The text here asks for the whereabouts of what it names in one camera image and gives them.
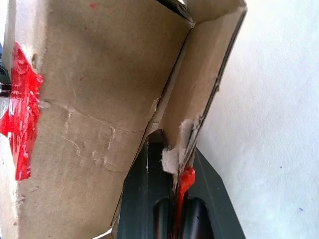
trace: red smear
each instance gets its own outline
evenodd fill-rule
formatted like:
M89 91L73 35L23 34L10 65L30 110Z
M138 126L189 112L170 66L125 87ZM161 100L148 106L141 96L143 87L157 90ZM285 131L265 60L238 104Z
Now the red smear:
M91 9L95 9L96 8L96 3L95 2L90 3L90 8Z
M31 155L40 116L38 96L43 76L33 71L17 42L13 48L11 81L9 109L0 119L0 132L10 140L16 165L15 178L20 181L31 176Z
M183 211L183 203L185 193L191 188L195 183L196 173L194 168L188 168L184 171L179 181L179 194L178 194L178 204L176 213L176 224L173 239L177 239L178 231L181 223L181 215Z

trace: crease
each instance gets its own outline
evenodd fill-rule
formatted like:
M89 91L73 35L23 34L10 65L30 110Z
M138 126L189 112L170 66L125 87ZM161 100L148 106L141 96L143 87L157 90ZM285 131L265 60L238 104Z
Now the crease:
M78 156L78 157L80 157L80 158L82 158L82 159L85 159L85 160L87 160L87 161L91 161L91 159L86 158L86 157L83 157L83 156L80 155L81 149L80 149L80 147L79 147L74 141L67 139L66 137L64 137L63 135L59 134L58 132L52 131L52 130L51 130L47 125L45 125L45 124L44 124L43 126L44 126L48 131L50 131L52 134L54 134L55 136L58 136L58 137L64 139L65 141L70 142L72 145L74 145L74 146L76 147L76 156ZM107 163L106 159L104 159L104 162L103 162L103 165L104 165L104 166L103 166L102 168L103 168L103 169L106 169L107 171L115 172L115 173L125 173L125 172L127 172L127 170L115 170L115 169L107 168L106 164L107 164L107 165L110 165L110 166L112 166L112 167L115 167L115 166L112 165L112 164L110 164L110 163Z
M111 131L111 138L110 138L110 141L109 141L109 145L108 145L108 150L110 150L111 148L111 145L112 145L112 142L113 142L113 137L114 137L114 129L110 128L110 131Z
M83 116L85 116L85 117L88 117L88 118L90 118L90 119L92 119L92 120L94 120L94 121L97 121L97 122L99 122L99 123L107 124L108 127L112 128L113 130L116 130L116 131L118 131L118 132L124 132L124 133L139 133L139 132L142 132L142 131L144 132L144 131L145 131L145 129L140 129L140 130L123 130L123 129L118 129L118 128L113 127L113 126L112 126L113 123L110 122L109 120L106 120L106 119L103 119L103 120L102 120L102 119L96 118L96 117L91 116L91 115L89 115L89 114L82 113L82 112L80 112L78 109L76 109L76 108L74 108L74 107L65 106L65 105L59 104L59 103L57 103L57 102L51 102L51 104L56 105L56 106L58 106L58 107L61 107L61 108L65 109L65 110L69 111L70 113L78 113L78 114L80 114L80 115L83 115Z

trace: cardboard edge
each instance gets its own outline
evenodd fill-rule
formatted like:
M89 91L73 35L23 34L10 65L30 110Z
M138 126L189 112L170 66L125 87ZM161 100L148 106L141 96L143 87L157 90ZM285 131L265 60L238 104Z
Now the cardboard edge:
M199 122L198 122L198 126L199 127L197 129L193 130L191 139L189 141L189 145L188 145L186 153L185 153L186 162L189 161L189 159L191 158L191 156L192 156L192 154L193 154L193 152L195 150L195 147L196 147L196 144L197 144L197 139L199 137L200 131L201 131L202 126L203 126L203 123L205 122L205 119L206 119L206 116L207 116L208 111L210 109L211 103L212 103L216 93L219 91L219 86L220 86L220 83L221 83L221 79L222 79L222 77L224 75L228 59L229 59L231 51L232 51L232 49L234 47L234 44L235 44L236 38L238 36L238 33L240 31L240 28L241 28L241 26L242 26L242 24L244 22L244 19L245 19L246 13L247 13L247 7L244 6L244 7L240 7L240 8L242 9L241 16L239 17L238 22L237 22L236 27L235 27L235 30L234 30L231 38L230 38L230 42L228 44L224 59L222 61L222 64L221 64L221 66L219 68L215 84L214 84L212 92L211 92L211 94L210 94L210 96L208 98L207 105L206 105L206 107L205 107L205 109L203 111L203 114L198 119L199 120Z

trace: red paint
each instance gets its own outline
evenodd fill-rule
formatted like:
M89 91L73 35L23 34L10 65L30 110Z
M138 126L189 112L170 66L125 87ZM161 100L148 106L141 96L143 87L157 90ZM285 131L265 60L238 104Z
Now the red paint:
M96 3L95 2L90 3L90 8L91 9L95 9L96 8Z
M20 181L31 176L31 155L40 116L39 88L43 76L33 71L18 43L13 48L11 81L9 109L0 119L0 133L10 140L16 165L15 178Z
M186 169L184 173L182 174L182 176L180 177L176 223L175 223L173 239L177 239L177 236L178 236L185 194L191 188L191 186L195 183L195 178L196 178L196 173L194 168Z

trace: cardboard flap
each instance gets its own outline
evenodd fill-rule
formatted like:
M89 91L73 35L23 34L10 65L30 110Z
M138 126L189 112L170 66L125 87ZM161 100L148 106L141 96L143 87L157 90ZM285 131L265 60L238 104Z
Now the cardboard flap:
M215 20L239 7L246 7L243 0L184 0L184 2L196 23Z
M199 129L218 90L230 50L238 33L245 8L214 21L197 24L189 35L189 44L171 93L162 124L171 147L180 145L180 126L194 122L185 157L190 157Z

